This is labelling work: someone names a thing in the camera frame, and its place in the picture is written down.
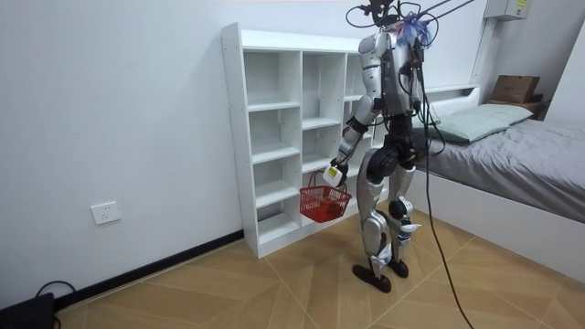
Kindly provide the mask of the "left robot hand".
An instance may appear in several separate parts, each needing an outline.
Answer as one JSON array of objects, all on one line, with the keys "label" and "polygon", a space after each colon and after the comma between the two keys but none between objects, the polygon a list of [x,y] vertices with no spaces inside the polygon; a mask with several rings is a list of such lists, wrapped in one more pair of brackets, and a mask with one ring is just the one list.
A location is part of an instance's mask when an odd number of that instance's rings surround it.
[{"label": "left robot hand", "polygon": [[348,164],[340,164],[333,159],[323,172],[324,181],[332,187],[342,186],[347,179]]}]

